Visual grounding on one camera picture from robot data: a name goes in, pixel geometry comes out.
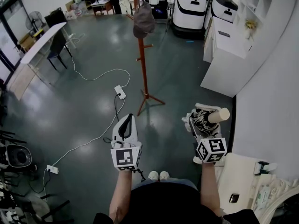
wall outlet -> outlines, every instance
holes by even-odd
[[[51,173],[58,174],[58,168],[47,165],[47,170],[50,170]]]
[[[124,98],[126,97],[126,94],[125,94],[125,92],[122,90],[122,88],[121,88],[120,85],[114,87],[114,89],[115,89],[115,91],[116,91],[116,94],[121,94],[121,95],[119,95],[119,98],[120,98],[120,99],[124,99]]]

